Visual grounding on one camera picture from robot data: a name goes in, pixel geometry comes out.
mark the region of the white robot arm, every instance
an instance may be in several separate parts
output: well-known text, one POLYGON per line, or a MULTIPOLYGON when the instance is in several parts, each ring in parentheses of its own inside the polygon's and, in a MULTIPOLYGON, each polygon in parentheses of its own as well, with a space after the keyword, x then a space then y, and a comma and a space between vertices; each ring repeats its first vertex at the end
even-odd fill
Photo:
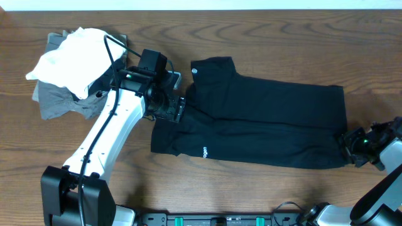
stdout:
MULTIPOLYGON (((107 183, 109 183, 114 163, 123 144, 126 142, 128 134, 145 113, 143 96, 138 97, 135 92, 130 90, 119 89, 119 92, 119 102, 115 116, 111 118, 111 121, 96 142, 84 173, 85 176, 97 173, 98 177, 107 183)), ((73 156, 64 163, 64 167, 67 167, 69 172, 80 173, 83 157, 109 116, 114 105, 115 96, 116 91, 111 90, 107 96, 105 107, 88 136, 73 156)))
POLYGON ((319 226, 392 226, 402 225, 402 214, 398 207, 402 203, 402 118, 392 122, 374 125, 367 135, 358 129, 344 139, 348 152, 363 154, 366 160, 388 176, 361 198, 354 207, 336 207, 320 205, 312 208, 307 215, 316 216, 311 223, 319 226))

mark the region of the logo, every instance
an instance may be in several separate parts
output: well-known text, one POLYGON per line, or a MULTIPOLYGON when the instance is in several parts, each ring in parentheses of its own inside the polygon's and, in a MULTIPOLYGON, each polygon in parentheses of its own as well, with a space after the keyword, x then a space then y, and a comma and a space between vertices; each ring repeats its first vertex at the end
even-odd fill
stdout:
POLYGON ((203 155, 203 157, 206 158, 207 155, 208 155, 207 147, 204 147, 204 155, 203 155))

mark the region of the wooden table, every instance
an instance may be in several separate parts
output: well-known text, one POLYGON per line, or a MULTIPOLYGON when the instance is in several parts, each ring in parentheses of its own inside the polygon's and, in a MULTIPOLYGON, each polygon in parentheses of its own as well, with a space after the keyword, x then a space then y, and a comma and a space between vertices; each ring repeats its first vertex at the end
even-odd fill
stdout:
MULTIPOLYGON (((0 27, 0 225, 43 225, 40 177, 61 166, 92 127, 71 112, 41 120, 24 76, 47 34, 78 27, 126 34, 129 46, 158 50, 192 83, 190 61, 232 56, 240 74, 342 85, 349 127, 402 115, 401 11, 120 11, 4 13, 0 27)), ((130 63, 136 63, 131 57, 130 63)), ((355 204, 385 173, 367 165, 280 168, 150 152, 153 123, 128 137, 110 189, 116 203, 177 212, 270 212, 355 204)))

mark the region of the folded clothing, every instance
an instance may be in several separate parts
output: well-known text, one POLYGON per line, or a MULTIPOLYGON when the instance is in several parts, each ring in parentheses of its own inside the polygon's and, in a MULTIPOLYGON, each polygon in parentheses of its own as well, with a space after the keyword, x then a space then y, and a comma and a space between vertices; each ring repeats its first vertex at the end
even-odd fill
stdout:
MULTIPOLYGON (((69 35, 63 31, 63 35, 50 33, 45 53, 56 50, 60 44, 69 35)), ((125 35, 114 35, 115 39, 121 41, 124 45, 127 43, 125 35)), ((115 61, 117 70, 126 68, 127 52, 115 61)), ((68 88, 60 88, 56 85, 37 82, 32 99, 39 102, 41 118, 44 120, 60 117, 68 111, 75 111, 82 114, 85 119, 91 119, 98 116, 106 103, 107 93, 110 90, 110 79, 113 77, 112 68, 109 67, 106 72, 89 88, 89 96, 86 99, 78 99, 68 88)))
MULTIPOLYGON (((102 30, 79 28, 69 34, 56 50, 42 55, 26 79, 66 87, 79 99, 86 99, 92 83, 111 66, 104 35, 107 33, 102 30)), ((125 52, 123 47, 111 40, 107 44, 115 60, 125 52)))
POLYGON ((192 62, 194 83, 178 124, 157 120, 154 153, 327 169, 347 164, 342 87, 244 77, 230 57, 192 62))

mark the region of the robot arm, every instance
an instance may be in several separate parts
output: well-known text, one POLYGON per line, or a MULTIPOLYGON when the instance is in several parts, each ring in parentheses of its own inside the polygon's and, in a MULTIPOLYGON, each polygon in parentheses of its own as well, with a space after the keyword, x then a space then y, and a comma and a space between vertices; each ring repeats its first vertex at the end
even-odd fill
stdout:
MULTIPOLYGON (((120 89, 119 92, 119 103, 115 116, 112 117, 94 146, 84 173, 85 176, 90 176, 92 173, 98 174, 97 177, 107 183, 109 183, 114 163, 128 134, 145 113, 144 97, 138 97, 135 92, 129 90, 120 89)), ((68 168, 69 172, 80 173, 83 157, 110 114, 115 96, 116 91, 111 90, 107 96, 105 107, 88 136, 73 156, 64 163, 63 166, 68 168)))
POLYGON ((305 218, 319 226, 402 225, 402 213, 398 210, 402 204, 402 117, 375 124, 367 134, 361 128, 351 131, 343 139, 347 152, 358 166, 371 162, 380 170, 386 170, 388 176, 354 207, 318 205, 305 214, 305 218))
POLYGON ((116 206, 107 186, 116 158, 143 116, 179 122, 185 106, 185 99, 173 94, 181 75, 165 69, 167 58, 153 50, 144 50, 142 56, 134 54, 141 57, 138 66, 114 72, 115 83, 110 83, 105 107, 78 150, 61 169, 49 166, 43 173, 45 225, 83 225, 85 217, 85 224, 92 226, 132 226, 135 212, 116 206), (77 185, 79 193, 74 191, 77 185))

